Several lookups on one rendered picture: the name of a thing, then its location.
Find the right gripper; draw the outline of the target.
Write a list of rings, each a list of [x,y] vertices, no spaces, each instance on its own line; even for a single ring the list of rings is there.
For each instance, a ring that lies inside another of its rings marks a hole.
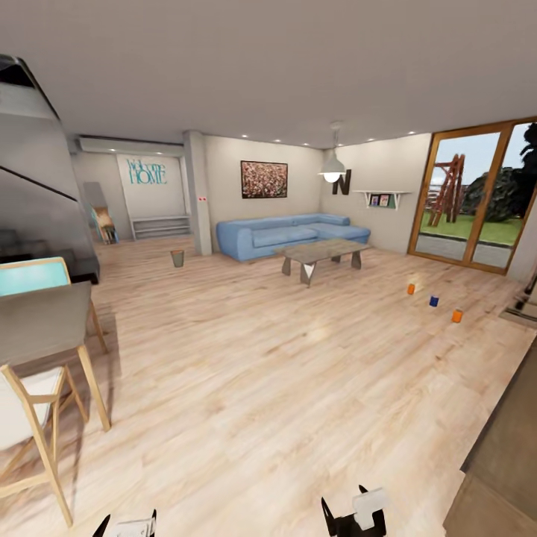
[[[363,494],[369,492],[363,486],[359,486],[359,489]],[[354,518],[354,514],[333,518],[323,497],[321,498],[321,506],[323,507],[327,530],[331,537],[385,537],[386,535],[386,522],[382,509],[372,514],[375,526],[362,530]]]

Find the trash can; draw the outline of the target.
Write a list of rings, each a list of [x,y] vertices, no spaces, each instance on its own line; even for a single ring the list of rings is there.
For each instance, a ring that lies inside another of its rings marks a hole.
[[[182,250],[173,251],[171,252],[171,255],[172,255],[172,260],[173,260],[173,264],[175,268],[179,268],[183,266],[184,253]]]

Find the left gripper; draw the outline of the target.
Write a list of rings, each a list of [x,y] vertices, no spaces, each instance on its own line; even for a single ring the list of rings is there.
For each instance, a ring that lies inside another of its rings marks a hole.
[[[157,511],[156,510],[153,512],[152,518],[157,518]],[[105,517],[104,521],[102,521],[101,525],[95,531],[95,534],[93,535],[93,537],[102,537],[104,535],[104,531],[107,528],[109,520],[110,520],[110,514],[107,515],[107,517]]]

